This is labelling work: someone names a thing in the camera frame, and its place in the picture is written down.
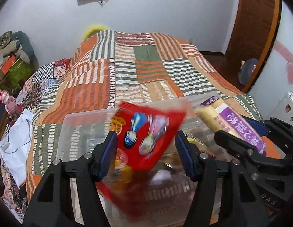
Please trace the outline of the clear plastic storage bin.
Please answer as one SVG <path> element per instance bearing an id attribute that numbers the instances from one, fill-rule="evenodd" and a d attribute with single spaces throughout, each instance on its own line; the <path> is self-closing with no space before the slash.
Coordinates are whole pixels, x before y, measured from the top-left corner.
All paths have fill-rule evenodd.
<path id="1" fill-rule="evenodd" d="M 76 160 L 117 133 L 116 158 L 96 187 L 111 226 L 181 226 L 197 184 L 186 176 L 174 139 L 177 130 L 220 160 L 226 152 L 195 110 L 214 92 L 67 115 L 57 158 Z"/>

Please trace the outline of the wooden door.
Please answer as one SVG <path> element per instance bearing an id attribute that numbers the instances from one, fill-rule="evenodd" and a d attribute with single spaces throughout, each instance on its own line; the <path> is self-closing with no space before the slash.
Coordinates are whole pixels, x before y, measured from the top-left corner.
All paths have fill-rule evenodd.
<path id="1" fill-rule="evenodd" d="M 281 18 L 281 0 L 239 0 L 236 20 L 226 58 L 233 70 L 239 71 L 242 61 L 255 58 L 258 64 L 248 78 L 240 84 L 247 93 L 259 77 L 272 50 Z"/>

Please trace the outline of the orange box on pile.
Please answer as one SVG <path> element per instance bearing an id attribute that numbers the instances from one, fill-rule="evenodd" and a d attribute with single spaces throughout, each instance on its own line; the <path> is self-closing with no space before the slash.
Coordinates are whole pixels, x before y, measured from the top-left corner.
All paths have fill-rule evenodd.
<path id="1" fill-rule="evenodd" d="M 8 56 L 6 58 L 0 57 L 0 62 L 2 64 L 0 65 L 0 81 L 7 75 L 10 68 L 13 66 L 13 64 L 16 62 L 16 58 L 14 55 Z"/>

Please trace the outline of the yellow headboard arch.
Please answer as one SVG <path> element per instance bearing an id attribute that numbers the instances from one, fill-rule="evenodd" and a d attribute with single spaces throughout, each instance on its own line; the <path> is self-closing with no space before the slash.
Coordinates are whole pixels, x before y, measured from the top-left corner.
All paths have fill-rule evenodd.
<path id="1" fill-rule="evenodd" d="M 108 28 L 106 26 L 103 26 L 101 24 L 94 24 L 92 26 L 90 26 L 84 33 L 83 37 L 82 37 L 82 41 L 87 40 L 88 38 L 90 38 L 91 36 L 99 33 L 100 31 L 103 30 L 108 30 Z"/>

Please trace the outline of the purple label roll cake pack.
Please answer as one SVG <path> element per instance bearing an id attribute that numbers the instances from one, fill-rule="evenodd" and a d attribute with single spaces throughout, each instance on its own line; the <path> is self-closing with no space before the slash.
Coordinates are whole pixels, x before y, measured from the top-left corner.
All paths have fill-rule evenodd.
<path id="1" fill-rule="evenodd" d="M 212 132 L 223 130 L 253 145 L 261 155 L 266 154 L 266 144 L 256 130 L 220 97 L 212 96 L 203 101 L 195 113 Z"/>

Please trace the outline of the white cloth on bed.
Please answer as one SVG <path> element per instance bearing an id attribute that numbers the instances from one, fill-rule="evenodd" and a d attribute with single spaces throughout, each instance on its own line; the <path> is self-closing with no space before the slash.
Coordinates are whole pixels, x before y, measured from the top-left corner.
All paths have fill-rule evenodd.
<path id="1" fill-rule="evenodd" d="M 33 134 L 33 116 L 28 109 L 16 120 L 9 134 L 0 141 L 0 155 L 17 186 L 26 180 L 26 161 Z"/>

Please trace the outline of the green cardboard box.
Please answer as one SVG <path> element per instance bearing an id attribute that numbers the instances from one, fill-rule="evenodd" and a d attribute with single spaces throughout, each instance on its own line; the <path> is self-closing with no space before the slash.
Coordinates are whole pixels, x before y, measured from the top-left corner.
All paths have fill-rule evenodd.
<path id="1" fill-rule="evenodd" d="M 35 70 L 33 64 L 27 64 L 19 58 L 3 77 L 3 80 L 0 81 L 0 89 L 8 91 L 13 96 L 19 94 L 25 82 L 35 73 Z"/>

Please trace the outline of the checkered patchwork sheet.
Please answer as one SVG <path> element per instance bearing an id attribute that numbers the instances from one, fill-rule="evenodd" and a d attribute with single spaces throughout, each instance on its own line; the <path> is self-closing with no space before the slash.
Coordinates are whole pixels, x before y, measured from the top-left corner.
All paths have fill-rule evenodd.
<path id="1" fill-rule="evenodd" d="M 45 100 L 49 98 L 49 92 L 53 93 L 54 89 L 58 87 L 59 79 L 66 73 L 68 66 L 69 59 L 61 59 L 43 65 L 25 82 L 16 98 L 16 103 L 23 105 L 23 110 L 28 109 L 33 113 L 33 122 L 46 110 Z M 28 200 L 26 196 L 21 196 L 20 187 L 15 183 L 2 155 L 3 153 L 0 152 L 4 182 L 2 199 L 12 216 L 22 223 Z"/>

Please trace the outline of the striped patchwork bed quilt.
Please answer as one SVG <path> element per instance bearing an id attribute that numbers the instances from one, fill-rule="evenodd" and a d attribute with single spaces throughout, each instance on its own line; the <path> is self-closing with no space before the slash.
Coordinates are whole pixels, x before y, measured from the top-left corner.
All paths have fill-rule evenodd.
<path id="1" fill-rule="evenodd" d="M 194 45 L 162 33 L 103 30 L 83 41 L 34 124 L 27 162 L 33 195 L 54 159 L 67 114 L 214 92 L 240 114 L 261 119 L 251 96 L 225 80 Z"/>

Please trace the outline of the white appliance with stickers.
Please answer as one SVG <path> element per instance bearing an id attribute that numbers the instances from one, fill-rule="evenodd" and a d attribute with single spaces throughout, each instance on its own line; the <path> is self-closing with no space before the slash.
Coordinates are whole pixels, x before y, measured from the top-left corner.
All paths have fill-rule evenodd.
<path id="1" fill-rule="evenodd" d="M 293 92 L 289 91 L 279 101 L 278 105 L 268 115 L 268 118 L 274 117 L 289 124 L 293 124 Z"/>

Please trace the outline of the red cartoon snack bag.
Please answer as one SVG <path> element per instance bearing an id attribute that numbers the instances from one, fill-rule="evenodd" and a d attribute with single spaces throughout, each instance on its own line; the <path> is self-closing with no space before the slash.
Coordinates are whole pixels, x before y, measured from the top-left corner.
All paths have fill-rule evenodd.
<path id="1" fill-rule="evenodd" d="M 117 133 L 115 167 L 97 189 L 126 214 L 136 217 L 145 209 L 149 172 L 171 144 L 185 119 L 184 108 L 161 110 L 121 102 L 110 130 Z"/>

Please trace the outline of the pink rabbit toy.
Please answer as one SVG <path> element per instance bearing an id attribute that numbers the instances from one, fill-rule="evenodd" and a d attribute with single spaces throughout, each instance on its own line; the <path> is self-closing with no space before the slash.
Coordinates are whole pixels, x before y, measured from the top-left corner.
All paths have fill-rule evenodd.
<path id="1" fill-rule="evenodd" d="M 10 116 L 17 115 L 15 98 L 11 96 L 8 91 L 0 90 L 0 100 L 3 103 L 8 115 Z"/>

